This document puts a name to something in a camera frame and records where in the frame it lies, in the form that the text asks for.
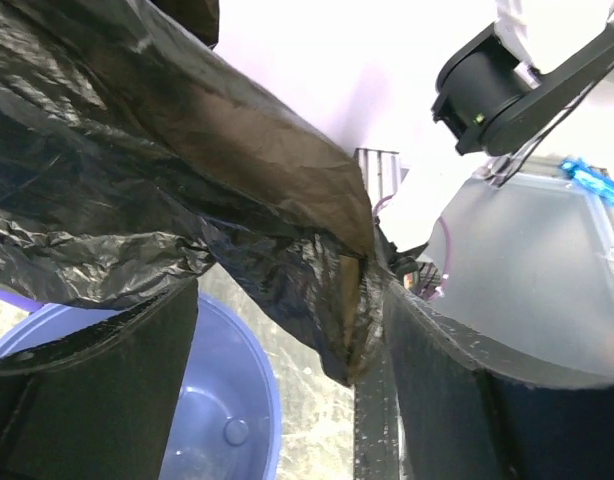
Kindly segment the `black trash bag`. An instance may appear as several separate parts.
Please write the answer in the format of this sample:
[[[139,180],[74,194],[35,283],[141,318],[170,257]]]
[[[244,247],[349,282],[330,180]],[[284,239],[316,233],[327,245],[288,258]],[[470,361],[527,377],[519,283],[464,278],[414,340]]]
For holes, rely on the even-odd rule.
[[[368,369],[357,162],[149,1],[0,1],[0,285],[124,309],[214,264],[330,378]]]

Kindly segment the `blue plastic trash bin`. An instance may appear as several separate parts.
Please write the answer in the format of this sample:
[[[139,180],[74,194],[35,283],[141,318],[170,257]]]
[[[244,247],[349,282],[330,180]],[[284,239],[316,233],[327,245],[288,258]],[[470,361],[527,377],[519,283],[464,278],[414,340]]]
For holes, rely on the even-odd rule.
[[[155,479],[271,479],[280,449],[281,414],[269,361],[233,312],[199,291],[197,307],[184,376]],[[0,359],[123,312],[47,305],[0,340]]]

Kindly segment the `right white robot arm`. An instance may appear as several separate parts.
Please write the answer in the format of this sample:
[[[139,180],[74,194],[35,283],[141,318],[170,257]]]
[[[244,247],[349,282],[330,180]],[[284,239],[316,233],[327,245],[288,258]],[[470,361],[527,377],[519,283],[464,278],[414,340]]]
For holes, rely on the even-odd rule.
[[[608,1],[499,1],[436,80],[433,120],[461,155],[517,151],[614,65]]]

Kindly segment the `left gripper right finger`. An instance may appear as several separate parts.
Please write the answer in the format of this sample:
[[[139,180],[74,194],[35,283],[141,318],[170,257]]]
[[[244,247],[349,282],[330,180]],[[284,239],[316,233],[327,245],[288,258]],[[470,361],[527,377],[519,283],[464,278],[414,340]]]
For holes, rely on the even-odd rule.
[[[388,277],[386,338],[355,394],[358,479],[614,479],[614,320],[562,290],[497,339]]]

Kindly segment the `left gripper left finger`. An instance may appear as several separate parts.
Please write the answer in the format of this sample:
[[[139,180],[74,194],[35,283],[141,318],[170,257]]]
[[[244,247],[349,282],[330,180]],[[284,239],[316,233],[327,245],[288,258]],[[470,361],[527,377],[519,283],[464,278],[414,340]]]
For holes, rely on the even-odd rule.
[[[155,479],[196,325],[182,286],[0,359],[0,479]]]

